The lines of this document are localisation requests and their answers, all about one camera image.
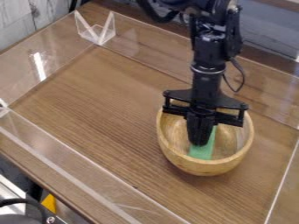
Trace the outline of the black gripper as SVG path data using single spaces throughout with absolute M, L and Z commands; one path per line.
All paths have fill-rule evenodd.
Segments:
M 248 105 L 228 97 L 220 90 L 224 66 L 214 68 L 192 66 L 191 71 L 191 88 L 163 92 L 163 112 L 186 118 L 191 143 L 206 145 L 214 125 L 222 123 L 243 126 Z

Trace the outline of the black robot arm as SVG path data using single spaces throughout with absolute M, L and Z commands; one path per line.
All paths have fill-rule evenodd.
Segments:
M 136 0 L 158 23 L 188 17 L 191 34 L 192 83 L 184 90 L 163 92 L 163 112 L 187 120 L 190 142 L 208 143 L 214 127 L 223 123 L 240 127 L 248 105 L 226 96 L 220 83 L 226 68 L 242 50 L 239 30 L 242 6 L 238 0 Z

